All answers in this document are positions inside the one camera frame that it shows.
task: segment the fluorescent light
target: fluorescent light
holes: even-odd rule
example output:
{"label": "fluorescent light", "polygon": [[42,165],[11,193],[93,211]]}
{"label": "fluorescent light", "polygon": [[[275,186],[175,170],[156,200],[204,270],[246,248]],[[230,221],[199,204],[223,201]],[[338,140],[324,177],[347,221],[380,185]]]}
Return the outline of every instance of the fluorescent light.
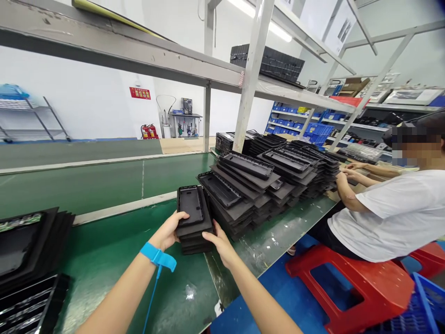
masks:
{"label": "fluorescent light", "polygon": [[[255,17],[255,8],[244,0],[228,0],[236,8],[240,9],[243,13],[247,14],[249,17]],[[282,28],[280,28],[275,22],[270,22],[269,31],[273,32],[275,35],[280,37],[286,42],[292,41],[292,36],[286,33]]]}

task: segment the poster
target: poster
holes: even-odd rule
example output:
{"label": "poster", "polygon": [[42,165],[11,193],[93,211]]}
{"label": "poster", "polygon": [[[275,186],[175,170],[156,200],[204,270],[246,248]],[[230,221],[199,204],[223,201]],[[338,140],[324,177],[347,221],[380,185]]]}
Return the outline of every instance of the poster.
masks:
{"label": "poster", "polygon": [[328,48],[332,50],[336,55],[340,53],[345,41],[348,39],[351,33],[352,27],[357,22],[354,13],[347,0],[343,0],[337,15],[334,17],[331,28],[326,36],[324,43]]}
{"label": "poster", "polygon": [[310,0],[303,6],[300,20],[319,40],[323,39],[336,3],[333,0]]}

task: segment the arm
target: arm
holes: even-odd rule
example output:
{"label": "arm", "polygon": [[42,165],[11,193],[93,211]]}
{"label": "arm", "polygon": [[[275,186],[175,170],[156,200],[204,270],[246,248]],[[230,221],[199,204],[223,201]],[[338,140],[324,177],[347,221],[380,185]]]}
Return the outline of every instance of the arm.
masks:
{"label": "arm", "polygon": [[348,166],[346,166],[347,169],[356,170],[356,169],[365,169],[375,175],[393,178],[396,176],[399,176],[400,173],[395,168],[390,167],[382,167],[382,166],[374,166],[367,163],[362,162],[352,162]]}
{"label": "arm", "polygon": [[370,186],[373,186],[373,185],[381,183],[380,181],[376,181],[376,180],[370,179],[369,177],[367,177],[367,176],[365,176],[363,174],[360,174],[356,170],[342,169],[342,172],[346,174],[348,179],[355,180],[358,183],[364,185],[365,187],[370,187]]}
{"label": "arm", "polygon": [[222,263],[232,273],[260,332],[263,334],[302,334],[291,317],[240,259],[219,224],[216,221],[214,223],[217,235],[203,232],[203,237],[215,244]]}
{"label": "arm", "polygon": [[[176,241],[174,231],[181,218],[188,218],[188,214],[172,214],[148,242],[165,251]],[[155,270],[156,266],[147,257],[141,253],[136,255],[116,285],[76,334],[126,333]]]}
{"label": "arm", "polygon": [[343,204],[351,211],[370,212],[356,197],[356,193],[348,184],[348,178],[345,173],[337,174],[337,191]]}

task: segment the person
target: person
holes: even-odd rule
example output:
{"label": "person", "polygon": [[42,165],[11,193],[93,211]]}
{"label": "person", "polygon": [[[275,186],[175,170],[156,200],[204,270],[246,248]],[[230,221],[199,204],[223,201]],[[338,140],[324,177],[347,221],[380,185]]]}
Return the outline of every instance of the person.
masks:
{"label": "person", "polygon": [[[341,203],[330,218],[309,232],[322,244],[346,257],[385,262],[407,256],[445,234],[445,110],[411,120],[384,135],[400,156],[419,166],[384,182],[353,169],[337,175]],[[348,177],[368,186],[355,194]]]}
{"label": "person", "polygon": [[[175,241],[180,219],[188,218],[185,212],[174,212],[148,240],[149,244],[164,252]],[[213,220],[216,235],[203,232],[203,238],[212,242],[229,269],[259,330],[266,334],[302,334],[299,327],[276,300],[250,272],[230,244],[220,225]],[[77,334],[124,334],[156,270],[156,265],[141,252],[104,300],[77,330]]]}

